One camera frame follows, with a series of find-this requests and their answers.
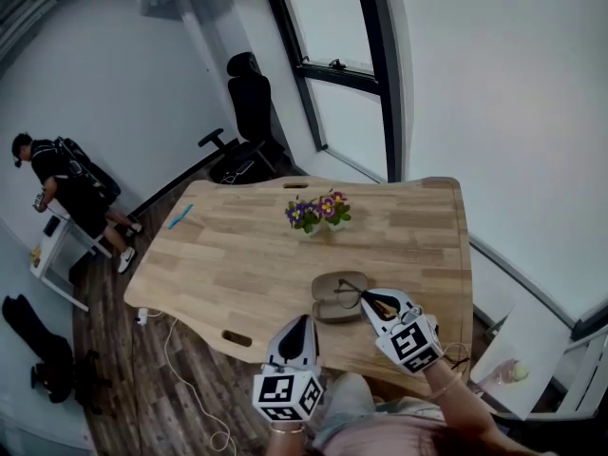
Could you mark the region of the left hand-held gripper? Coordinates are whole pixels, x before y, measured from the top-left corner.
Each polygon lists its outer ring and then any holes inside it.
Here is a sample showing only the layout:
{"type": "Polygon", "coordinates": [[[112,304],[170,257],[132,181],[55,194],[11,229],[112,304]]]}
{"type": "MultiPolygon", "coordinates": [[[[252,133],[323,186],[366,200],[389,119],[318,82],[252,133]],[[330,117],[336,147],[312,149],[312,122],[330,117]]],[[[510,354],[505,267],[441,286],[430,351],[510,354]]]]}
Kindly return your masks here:
{"type": "MultiPolygon", "coordinates": [[[[288,322],[271,340],[267,362],[298,366],[316,364],[317,332],[314,319],[308,314],[288,322]]],[[[254,377],[252,404],[266,421],[309,421],[324,394],[313,370],[273,366],[254,377]]]]}

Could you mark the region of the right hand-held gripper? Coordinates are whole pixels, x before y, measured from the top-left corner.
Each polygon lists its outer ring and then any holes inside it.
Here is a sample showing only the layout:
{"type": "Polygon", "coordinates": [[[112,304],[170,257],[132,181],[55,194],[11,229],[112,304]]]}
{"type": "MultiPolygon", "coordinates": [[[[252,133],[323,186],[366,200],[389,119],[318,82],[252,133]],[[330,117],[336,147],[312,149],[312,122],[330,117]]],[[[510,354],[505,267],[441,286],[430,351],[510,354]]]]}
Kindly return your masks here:
{"type": "Polygon", "coordinates": [[[400,370],[416,375],[439,361],[444,352],[436,324],[423,313],[407,314],[414,307],[403,291],[392,288],[367,289],[361,297],[363,311],[376,334],[376,348],[400,370]]]}

